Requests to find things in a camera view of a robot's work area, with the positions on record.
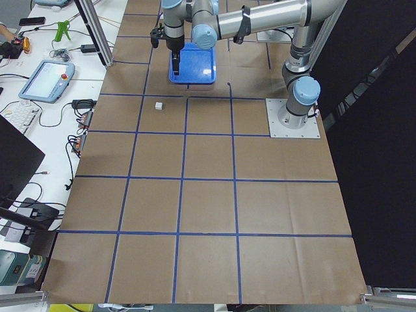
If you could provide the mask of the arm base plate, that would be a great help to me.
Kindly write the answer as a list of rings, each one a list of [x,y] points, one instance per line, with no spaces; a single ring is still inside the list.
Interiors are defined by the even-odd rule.
[[[295,116],[287,110],[287,99],[266,98],[265,101],[271,138],[320,138],[313,108],[305,116]]]

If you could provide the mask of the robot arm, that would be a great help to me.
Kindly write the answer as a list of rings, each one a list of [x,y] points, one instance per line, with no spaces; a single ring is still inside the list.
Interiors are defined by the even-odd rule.
[[[309,110],[317,102],[320,85],[308,74],[309,55],[315,41],[317,23],[332,13],[323,1],[280,1],[219,14],[216,1],[162,1],[162,23],[151,31],[153,47],[165,40],[171,51],[172,69],[179,74],[180,52],[185,46],[184,22],[192,24],[192,41],[208,50],[217,41],[230,38],[241,44],[252,33],[294,26],[289,58],[282,74],[289,92],[278,111],[279,122],[289,129],[303,127]]]

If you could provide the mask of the person hand at desk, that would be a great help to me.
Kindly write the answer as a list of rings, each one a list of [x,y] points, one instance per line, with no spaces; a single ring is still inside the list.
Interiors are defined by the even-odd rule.
[[[7,42],[11,42],[14,39],[14,33],[10,32],[3,23],[0,23],[0,35],[4,37]]]

